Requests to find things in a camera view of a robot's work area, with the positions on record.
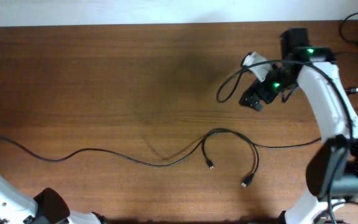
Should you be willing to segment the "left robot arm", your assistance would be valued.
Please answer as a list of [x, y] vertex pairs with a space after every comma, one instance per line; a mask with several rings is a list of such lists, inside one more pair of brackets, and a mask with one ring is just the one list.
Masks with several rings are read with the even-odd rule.
[[106, 217], [68, 208], [62, 197], [46, 188], [35, 197], [26, 196], [0, 176], [0, 223], [102, 224]]

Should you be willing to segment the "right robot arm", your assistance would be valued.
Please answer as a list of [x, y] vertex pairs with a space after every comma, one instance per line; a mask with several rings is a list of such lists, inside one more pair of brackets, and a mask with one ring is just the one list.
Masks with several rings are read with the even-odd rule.
[[322, 146], [306, 168], [307, 189], [279, 223], [318, 223], [325, 216], [335, 223], [334, 209], [358, 198], [358, 115], [339, 77], [330, 48], [313, 47], [305, 28], [281, 36], [282, 59], [247, 54], [241, 69], [256, 79], [239, 104], [260, 111], [285, 90], [300, 88], [317, 120]]

